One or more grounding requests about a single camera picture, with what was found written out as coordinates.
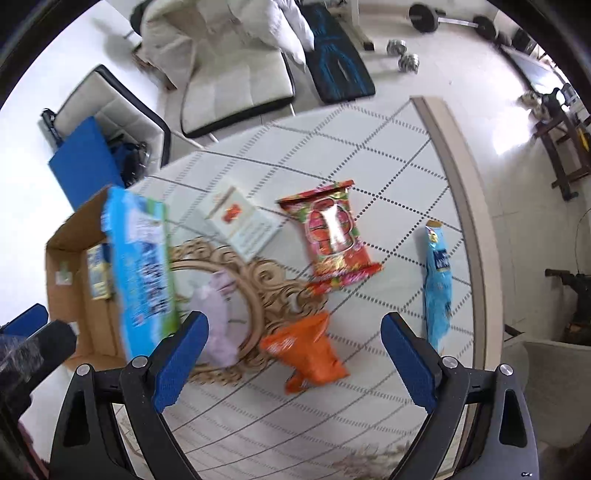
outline diamond pattern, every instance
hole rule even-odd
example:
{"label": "diamond pattern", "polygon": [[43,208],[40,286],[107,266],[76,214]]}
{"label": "diamond pattern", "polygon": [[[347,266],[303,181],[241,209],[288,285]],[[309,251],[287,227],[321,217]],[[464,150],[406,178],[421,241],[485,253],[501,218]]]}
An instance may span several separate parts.
{"label": "diamond pattern", "polygon": [[[352,179],[349,198],[357,226],[372,260],[384,265],[368,281],[327,299],[329,338],[349,370],[347,378],[287,396],[284,384],[293,369],[271,362],[238,385],[188,384],[166,408],[164,418],[204,480],[350,480],[332,463],[370,444],[384,449],[412,441],[425,413],[411,403],[379,327],[385,314],[399,310],[416,334],[425,335],[428,218],[447,225],[454,275],[452,329],[443,348],[464,366],[472,365],[469,268],[443,168],[412,103],[390,110],[380,106],[378,113],[371,106],[351,103],[250,129],[133,187],[167,202],[171,240],[180,244],[200,234],[217,237],[197,207],[219,181],[280,212],[278,198]],[[259,256],[285,266],[289,278],[306,278],[311,268],[302,236],[301,225],[286,220]],[[125,410],[117,419],[127,433]],[[137,448],[133,432],[128,436]],[[454,456],[450,451],[447,464]]]}

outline red snack bag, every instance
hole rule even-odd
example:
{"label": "red snack bag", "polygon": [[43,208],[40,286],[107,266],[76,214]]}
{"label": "red snack bag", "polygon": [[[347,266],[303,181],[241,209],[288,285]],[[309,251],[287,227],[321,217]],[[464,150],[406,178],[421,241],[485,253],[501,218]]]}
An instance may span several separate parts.
{"label": "red snack bag", "polygon": [[349,375],[326,336],[328,324],[328,312],[320,312],[261,339],[263,350],[295,368],[285,383],[285,392],[297,393]]}
{"label": "red snack bag", "polygon": [[279,206],[304,225],[314,265],[313,295],[321,295],[364,280],[380,270],[372,263],[349,206],[353,180],[320,187],[278,200]]}

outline black cable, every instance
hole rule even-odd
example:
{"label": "black cable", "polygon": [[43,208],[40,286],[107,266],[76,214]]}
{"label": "black cable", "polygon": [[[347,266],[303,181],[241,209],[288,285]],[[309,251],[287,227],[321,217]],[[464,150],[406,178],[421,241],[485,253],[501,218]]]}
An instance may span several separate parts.
{"label": "black cable", "polygon": [[585,218],[585,216],[591,212],[591,208],[589,208],[584,214],[583,216],[579,219],[579,223],[577,223],[577,230],[574,233],[574,262],[577,264],[577,273],[581,273],[579,270],[579,259],[577,258],[577,238],[579,236],[579,227],[581,225],[581,222],[583,221],[583,218]]}

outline orange snack bag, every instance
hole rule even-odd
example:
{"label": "orange snack bag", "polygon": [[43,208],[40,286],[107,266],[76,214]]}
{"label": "orange snack bag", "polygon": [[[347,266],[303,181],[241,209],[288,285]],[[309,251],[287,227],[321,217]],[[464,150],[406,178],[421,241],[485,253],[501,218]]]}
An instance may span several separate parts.
{"label": "orange snack bag", "polygon": [[296,370],[285,383],[287,393],[300,392],[349,376],[326,336],[328,325],[328,312],[320,312],[279,328],[261,339],[259,345],[263,350]]}

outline blue packet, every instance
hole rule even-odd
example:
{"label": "blue packet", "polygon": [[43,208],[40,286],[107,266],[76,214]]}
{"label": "blue packet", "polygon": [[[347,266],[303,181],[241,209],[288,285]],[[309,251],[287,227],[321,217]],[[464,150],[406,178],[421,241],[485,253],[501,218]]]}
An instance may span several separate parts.
{"label": "blue packet", "polygon": [[427,232],[427,278],[425,279],[425,313],[427,339],[439,351],[439,342],[449,330],[452,318],[452,271],[441,222],[429,220]]}
{"label": "blue packet", "polygon": [[109,188],[101,228],[111,248],[127,360],[149,356],[180,326],[168,262],[166,205]]}

